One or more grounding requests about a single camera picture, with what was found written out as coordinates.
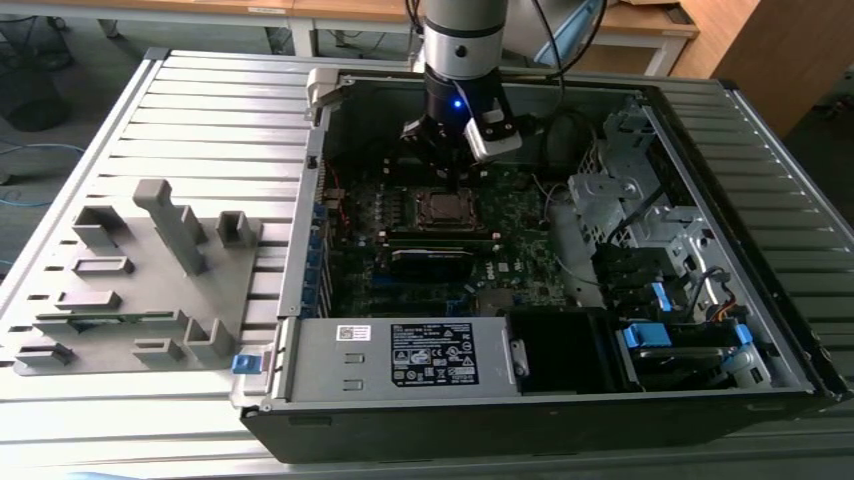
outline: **motherboard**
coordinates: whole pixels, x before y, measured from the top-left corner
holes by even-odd
[[[530,169],[493,165],[452,190],[416,161],[365,166],[326,165],[333,316],[497,316],[568,304]]]

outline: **sticker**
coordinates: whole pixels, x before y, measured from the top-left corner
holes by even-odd
[[[339,325],[335,340],[339,342],[370,342],[372,326],[370,325]]]
[[[662,32],[669,37],[693,37],[694,32],[684,32],[681,30],[665,30]]]
[[[247,10],[250,13],[275,13],[277,15],[285,15],[285,8],[250,7]]]
[[[392,381],[398,387],[477,385],[472,323],[392,325]]]

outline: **white label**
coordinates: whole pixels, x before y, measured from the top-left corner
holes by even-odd
[[[669,37],[693,37],[694,32],[684,32],[681,30],[665,30],[662,32]]]
[[[277,15],[285,15],[285,8],[262,8],[262,7],[250,7],[250,13],[274,13]]]
[[[372,326],[370,325],[339,325],[335,339],[339,342],[370,342]]]

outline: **blue latch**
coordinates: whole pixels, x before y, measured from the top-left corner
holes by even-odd
[[[624,338],[629,348],[670,347],[670,335],[664,323],[633,323],[624,330]]]
[[[662,285],[662,282],[653,283],[653,291],[658,297],[658,304],[662,307],[662,312],[673,311],[673,305],[670,304],[670,299],[668,298],[668,292],[665,291],[665,285]]]
[[[235,375],[259,375],[263,371],[261,355],[235,355],[231,373]]]
[[[748,325],[737,325],[736,334],[738,335],[738,341],[742,342],[742,345],[753,343],[753,334],[750,333]]]

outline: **barcode label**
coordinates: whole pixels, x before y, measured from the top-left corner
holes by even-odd
[[[263,8],[263,7],[250,7],[250,13],[273,13],[275,15],[285,15],[285,8]]]
[[[370,325],[339,325],[335,339],[339,342],[370,342],[372,326]]]

